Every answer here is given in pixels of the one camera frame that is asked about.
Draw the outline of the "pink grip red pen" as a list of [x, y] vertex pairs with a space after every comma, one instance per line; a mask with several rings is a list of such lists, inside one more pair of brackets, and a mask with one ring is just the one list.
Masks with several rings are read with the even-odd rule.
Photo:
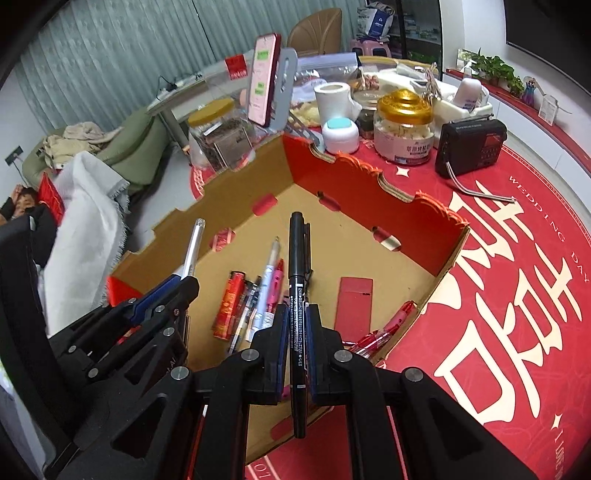
[[356, 343], [346, 346], [345, 349], [363, 358], [374, 359], [416, 310], [416, 302], [412, 300], [405, 302], [384, 327], [370, 332]]

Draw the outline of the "dark clear mechanical pen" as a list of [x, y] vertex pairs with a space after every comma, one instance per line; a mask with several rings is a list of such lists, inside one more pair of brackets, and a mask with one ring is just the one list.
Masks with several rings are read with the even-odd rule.
[[249, 288], [247, 288], [245, 299], [243, 300], [242, 310], [238, 316], [238, 324], [235, 328], [235, 334], [232, 336], [228, 351], [226, 352], [228, 356], [235, 353], [236, 350], [238, 350], [240, 342], [242, 342], [242, 337], [245, 334], [247, 325], [249, 325], [249, 320], [252, 317], [254, 307], [256, 307], [257, 298], [259, 298], [261, 282], [262, 277], [257, 276], [256, 281], [249, 283]]

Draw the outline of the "red cardboard tray box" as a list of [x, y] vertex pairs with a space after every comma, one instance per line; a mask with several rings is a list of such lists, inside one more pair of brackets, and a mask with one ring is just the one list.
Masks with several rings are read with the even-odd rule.
[[174, 210], [140, 251], [124, 255], [113, 276], [145, 293], [184, 261], [193, 224], [205, 231], [195, 275], [199, 293], [189, 308], [188, 361], [217, 366], [223, 342], [212, 334], [232, 271], [259, 275], [270, 250], [284, 262], [280, 297], [290, 313], [286, 374], [311, 374], [308, 306], [331, 327], [345, 277], [373, 281], [370, 317], [383, 326], [406, 301], [425, 304], [455, 263], [469, 226], [435, 198], [408, 197], [383, 170], [353, 157], [322, 159], [301, 138], [281, 135], [256, 150], [242, 168], [210, 179], [197, 203]]

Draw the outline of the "green potted plants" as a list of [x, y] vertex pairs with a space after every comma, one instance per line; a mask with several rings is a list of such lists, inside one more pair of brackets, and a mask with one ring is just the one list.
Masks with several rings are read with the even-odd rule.
[[492, 86], [502, 88], [515, 97], [521, 97], [525, 91], [523, 80], [515, 73], [514, 68], [498, 55], [486, 56], [460, 49], [457, 65], [463, 61], [462, 71], [470, 72], [474, 76]]

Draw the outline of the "red lighter case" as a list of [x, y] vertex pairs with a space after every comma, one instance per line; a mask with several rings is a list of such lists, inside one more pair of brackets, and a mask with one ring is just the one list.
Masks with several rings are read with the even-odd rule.
[[373, 286], [370, 278], [341, 278], [334, 329], [343, 342], [355, 344], [370, 333]]

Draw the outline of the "black portable radio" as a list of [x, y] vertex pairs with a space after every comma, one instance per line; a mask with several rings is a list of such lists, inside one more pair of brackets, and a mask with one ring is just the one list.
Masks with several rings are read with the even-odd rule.
[[442, 126], [435, 170], [451, 179], [495, 165], [507, 139], [506, 125], [489, 116], [467, 118]]

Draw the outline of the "red printed lighter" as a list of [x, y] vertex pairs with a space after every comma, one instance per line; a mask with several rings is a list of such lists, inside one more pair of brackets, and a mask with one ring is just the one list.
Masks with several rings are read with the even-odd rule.
[[235, 317], [238, 314], [238, 307], [242, 302], [245, 293], [246, 276], [242, 271], [231, 271], [228, 282], [224, 287], [224, 293], [215, 315], [212, 325], [213, 337], [221, 340], [229, 340], [232, 335]]

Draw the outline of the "pink clip gel pen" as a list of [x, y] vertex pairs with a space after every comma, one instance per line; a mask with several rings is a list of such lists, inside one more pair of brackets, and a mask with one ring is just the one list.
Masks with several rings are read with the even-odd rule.
[[284, 262], [280, 259], [273, 271], [273, 278], [271, 279], [270, 292], [267, 296], [267, 311], [273, 312], [276, 309], [277, 303], [280, 301], [280, 294], [283, 292], [283, 274]]

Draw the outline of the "black marker pen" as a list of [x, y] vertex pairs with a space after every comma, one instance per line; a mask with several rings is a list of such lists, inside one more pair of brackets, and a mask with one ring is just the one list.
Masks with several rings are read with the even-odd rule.
[[294, 437], [304, 439], [307, 432], [308, 381], [305, 365], [305, 311], [308, 280], [311, 275], [310, 225], [304, 215], [290, 215], [288, 282], [290, 283], [290, 405]]

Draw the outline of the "white cloth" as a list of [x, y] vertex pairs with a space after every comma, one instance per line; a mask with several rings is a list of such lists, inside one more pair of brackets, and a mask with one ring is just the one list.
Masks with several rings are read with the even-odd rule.
[[39, 287], [49, 337], [106, 304], [106, 280], [126, 241], [129, 183], [80, 152], [56, 177], [65, 213]]

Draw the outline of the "grey blue cartoon pen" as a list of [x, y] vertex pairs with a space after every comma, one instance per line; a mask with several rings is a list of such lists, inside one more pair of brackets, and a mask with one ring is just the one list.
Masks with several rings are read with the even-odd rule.
[[252, 342], [253, 336], [257, 331], [263, 329], [264, 314], [266, 313], [267, 297], [270, 293], [270, 284], [273, 280], [273, 272], [276, 269], [277, 261], [280, 258], [280, 238], [276, 237], [273, 239], [270, 247], [270, 255], [266, 261], [266, 267], [264, 267], [262, 282], [259, 287], [259, 299], [256, 303], [256, 313], [252, 319], [252, 326], [249, 328], [249, 334], [246, 336], [246, 340]]

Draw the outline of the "smartphone on stand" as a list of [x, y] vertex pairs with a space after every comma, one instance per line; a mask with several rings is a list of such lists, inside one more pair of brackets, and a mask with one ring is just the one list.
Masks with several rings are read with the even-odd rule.
[[256, 38], [247, 91], [247, 118], [260, 127], [270, 124], [274, 75], [279, 56], [280, 34], [270, 33]]

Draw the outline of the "silver grey marker pen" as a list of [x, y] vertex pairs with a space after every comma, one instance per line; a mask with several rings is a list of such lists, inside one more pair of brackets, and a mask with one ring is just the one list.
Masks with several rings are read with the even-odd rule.
[[205, 226], [206, 222], [202, 218], [197, 218], [197, 221], [193, 225], [189, 243], [185, 253], [183, 266], [180, 272], [181, 279], [192, 276], [194, 274], [195, 265], [197, 265], [198, 252], [200, 249], [201, 240], [202, 237], [204, 237]]

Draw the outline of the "white paper roll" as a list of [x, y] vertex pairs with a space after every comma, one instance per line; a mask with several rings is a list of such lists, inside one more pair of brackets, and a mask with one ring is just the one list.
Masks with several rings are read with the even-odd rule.
[[355, 120], [351, 86], [344, 82], [329, 82], [315, 86], [315, 100], [321, 125], [334, 118]]

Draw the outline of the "gold lid glass jar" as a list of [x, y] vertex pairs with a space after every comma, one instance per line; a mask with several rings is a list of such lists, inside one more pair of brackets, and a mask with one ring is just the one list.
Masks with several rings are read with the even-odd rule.
[[374, 114], [374, 146], [386, 161], [419, 166], [429, 161], [435, 133], [431, 104], [409, 89], [382, 96]]

